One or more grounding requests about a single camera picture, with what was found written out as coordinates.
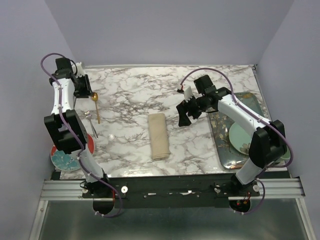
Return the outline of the gold spoon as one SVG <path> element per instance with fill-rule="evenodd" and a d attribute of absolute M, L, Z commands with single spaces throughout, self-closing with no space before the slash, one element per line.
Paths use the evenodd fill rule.
<path fill-rule="evenodd" d="M 99 100 L 98 94 L 96 92 L 93 92 L 93 95 L 92 95 L 91 99 L 95 104 L 97 122 L 98 122 L 98 124 L 100 124 L 101 123 L 101 118 L 100 118 L 99 108 L 98 108 L 98 100 Z"/>

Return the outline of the silver fork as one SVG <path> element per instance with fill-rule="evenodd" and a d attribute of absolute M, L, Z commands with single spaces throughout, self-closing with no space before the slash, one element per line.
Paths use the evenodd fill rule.
<path fill-rule="evenodd" d="M 86 109 L 86 110 L 84 111 L 84 114 L 85 114 L 86 119 L 87 119 L 87 120 L 89 121 L 89 123 L 90 123 L 90 126 L 91 126 L 92 133 L 93 133 L 94 137 L 95 137 L 96 139 L 98 139 L 99 137 L 98 137 L 98 134 L 97 134 L 97 132 L 96 132 L 96 129 L 95 129 L 94 125 L 93 125 L 92 115 L 91 115 L 90 111 L 89 111 L 88 109 Z"/>

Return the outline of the beige linen napkin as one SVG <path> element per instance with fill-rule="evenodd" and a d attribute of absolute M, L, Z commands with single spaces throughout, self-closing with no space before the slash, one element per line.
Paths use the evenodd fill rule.
<path fill-rule="evenodd" d="M 152 159 L 154 161 L 167 159 L 171 152 L 165 114 L 161 112 L 149 114 L 148 130 Z"/>

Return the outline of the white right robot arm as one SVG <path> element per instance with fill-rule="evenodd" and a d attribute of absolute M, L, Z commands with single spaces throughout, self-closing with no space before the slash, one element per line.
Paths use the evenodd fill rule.
<path fill-rule="evenodd" d="M 230 191 L 241 196 L 248 190 L 248 184 L 270 164 L 280 159 L 287 152 L 284 124 L 271 121 L 243 105 L 231 88 L 216 88 L 208 75 L 194 80 L 200 97 L 195 97 L 189 85 L 181 84 L 177 90 L 184 99 L 176 106 L 179 127 L 191 125 L 190 117 L 198 119 L 212 108 L 231 118 L 251 138 L 249 159 L 235 174 L 230 183 Z"/>

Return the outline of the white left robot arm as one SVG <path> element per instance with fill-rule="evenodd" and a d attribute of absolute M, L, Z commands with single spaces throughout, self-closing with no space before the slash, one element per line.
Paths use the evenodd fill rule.
<path fill-rule="evenodd" d="M 114 190 L 105 171 L 94 160 L 88 147 L 88 134 L 75 110 L 79 98 L 93 96 L 89 77 L 80 73 L 76 63 L 58 53 L 56 70 L 49 73 L 49 83 L 54 90 L 53 108 L 44 117 L 45 127 L 59 151 L 72 155 L 85 175 L 83 188 L 92 195 L 107 197 Z"/>

